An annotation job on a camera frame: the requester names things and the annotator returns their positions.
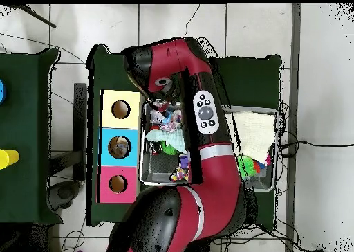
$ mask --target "white stripe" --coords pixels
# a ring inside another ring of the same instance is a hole
[[[202,148],[199,150],[199,154],[201,155],[201,160],[204,160],[215,156],[234,155],[234,151],[231,145],[220,144]]]
[[[191,194],[193,195],[194,199],[196,200],[196,205],[199,206],[200,208],[200,212],[199,212],[199,221],[198,221],[198,230],[196,231],[196,235],[194,236],[193,240],[196,240],[199,235],[202,233],[203,227],[204,227],[204,208],[203,208],[203,204],[201,201],[201,198],[199,197],[198,193],[196,191],[194,191],[192,188],[187,187],[187,186],[181,186],[184,187],[186,189],[188,189]]]

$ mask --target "yellow cup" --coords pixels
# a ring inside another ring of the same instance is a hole
[[[0,150],[0,170],[16,163],[19,153],[16,150]]]

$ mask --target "shape sorter board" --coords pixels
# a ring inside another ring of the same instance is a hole
[[[123,100],[129,106],[126,118],[116,118],[112,112],[115,102]],[[98,167],[96,201],[102,204],[133,203],[138,195],[139,130],[142,96],[131,91],[100,91],[100,133],[98,144]],[[109,153],[112,138],[124,137],[130,143],[130,151],[123,159],[117,159]],[[110,188],[110,180],[121,176],[126,182],[122,192]]]

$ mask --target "yellow square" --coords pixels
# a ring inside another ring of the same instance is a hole
[[[128,108],[128,116],[121,113],[118,118],[113,115],[117,112],[113,105]],[[139,92],[104,90],[102,106],[102,126],[114,129],[139,129],[142,96]]]

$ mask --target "blue square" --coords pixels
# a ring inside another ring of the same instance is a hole
[[[114,165],[122,167],[136,167],[138,166],[138,130],[136,129],[102,129],[102,153],[101,166]],[[125,137],[131,144],[131,151],[128,156],[123,159],[115,159],[109,154],[108,145],[114,137]]]

